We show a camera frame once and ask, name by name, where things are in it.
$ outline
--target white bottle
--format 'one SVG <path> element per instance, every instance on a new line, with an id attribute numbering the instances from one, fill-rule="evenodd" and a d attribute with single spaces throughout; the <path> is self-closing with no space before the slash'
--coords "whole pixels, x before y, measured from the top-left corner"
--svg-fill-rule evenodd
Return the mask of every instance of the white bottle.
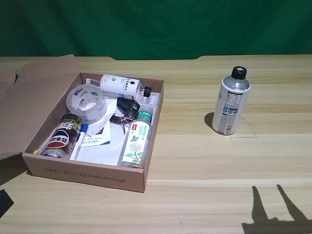
<path id="1" fill-rule="evenodd" d="M 234 67 L 232 74 L 222 80 L 213 119 L 213 129 L 219 134 L 233 134 L 238 127 L 251 88 L 246 73 L 246 68 Z"/>
<path id="2" fill-rule="evenodd" d="M 143 92 L 143 85 L 138 79 L 104 74 L 101 79 L 100 89 L 118 94 L 118 98 L 137 100 Z"/>
<path id="3" fill-rule="evenodd" d="M 150 105 L 151 89 L 145 87 L 144 96 L 139 98 L 140 109 L 136 121 L 129 126 L 117 166 L 143 168 L 147 156 L 151 122 L 154 109 Z"/>

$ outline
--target spray bottle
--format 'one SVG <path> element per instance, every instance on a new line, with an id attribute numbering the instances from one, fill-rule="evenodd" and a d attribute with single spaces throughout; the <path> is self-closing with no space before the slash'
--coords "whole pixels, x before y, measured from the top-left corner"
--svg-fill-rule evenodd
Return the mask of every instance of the spray bottle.
<path id="1" fill-rule="evenodd" d="M 140 109 L 137 118 L 129 126 L 123 144 L 118 166 L 143 168 L 151 134 L 151 122 L 154 109 L 150 105 L 151 88 L 145 87 L 143 96 L 138 100 Z"/>

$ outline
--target wood grain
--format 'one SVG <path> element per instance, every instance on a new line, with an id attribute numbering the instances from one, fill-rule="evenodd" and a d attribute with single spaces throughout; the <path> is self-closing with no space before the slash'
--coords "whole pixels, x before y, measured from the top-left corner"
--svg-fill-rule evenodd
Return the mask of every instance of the wood grain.
<path id="1" fill-rule="evenodd" d="M 0 69 L 20 70 L 42 59 L 48 58 L 0 57 Z M 254 222 L 252 186 L 268 219 L 280 221 L 264 222 L 266 233 L 281 233 L 282 221 L 290 224 L 293 218 L 277 184 L 312 219 L 312 55 L 77 61 L 82 71 L 165 80 L 146 192 L 22 173 L 1 186 L 15 204 L 0 220 L 0 233 L 241 234 L 242 223 Z M 237 132 L 220 136 L 205 120 L 214 111 L 222 78 L 236 65 L 248 69 L 252 89 Z M 298 231 L 306 223 L 296 223 Z"/>

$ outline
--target pen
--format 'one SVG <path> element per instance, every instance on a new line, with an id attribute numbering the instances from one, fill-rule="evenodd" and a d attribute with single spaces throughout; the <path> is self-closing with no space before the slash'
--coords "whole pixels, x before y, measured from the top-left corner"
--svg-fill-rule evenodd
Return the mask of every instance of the pen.
<path id="1" fill-rule="evenodd" d="M 84 136 L 86 135 L 86 132 L 88 130 L 88 124 L 84 123 L 82 125 L 82 128 L 81 128 L 81 131 L 79 133 L 79 136 L 78 136 L 78 139 L 75 143 L 75 146 L 73 148 L 73 151 L 72 153 L 70 154 L 70 158 L 69 160 L 76 160 L 77 157 L 78 157 L 78 154 L 79 154 L 79 151 L 80 151 L 80 148 L 81 148 L 81 145 L 83 143 L 83 139 L 84 139 Z"/>

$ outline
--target open cardboard box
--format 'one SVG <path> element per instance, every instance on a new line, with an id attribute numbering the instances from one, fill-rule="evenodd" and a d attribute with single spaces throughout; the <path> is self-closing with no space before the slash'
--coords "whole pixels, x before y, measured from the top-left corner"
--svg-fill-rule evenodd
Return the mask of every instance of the open cardboard box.
<path id="1" fill-rule="evenodd" d="M 102 75 L 79 72 L 73 55 L 25 65 L 14 87 L 0 102 L 0 157 L 22 153 L 34 176 L 144 192 L 163 100 L 161 79 L 124 76 L 139 79 L 160 93 L 143 169 L 33 154 L 68 112 L 67 94 L 87 78 L 100 80 Z"/>
<path id="2" fill-rule="evenodd" d="M 0 99 L 13 87 L 16 80 L 16 69 L 0 70 Z"/>

